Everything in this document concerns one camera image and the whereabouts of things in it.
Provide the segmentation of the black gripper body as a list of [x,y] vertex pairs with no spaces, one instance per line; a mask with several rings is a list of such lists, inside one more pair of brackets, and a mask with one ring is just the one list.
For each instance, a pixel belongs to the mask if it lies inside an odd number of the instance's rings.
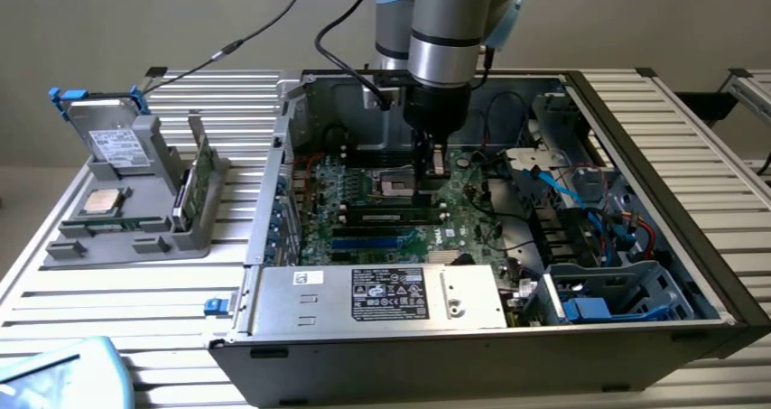
[[425,156],[434,144],[446,145],[462,129],[473,89],[469,84],[438,88],[417,84],[406,88],[405,121],[411,126],[414,156]]

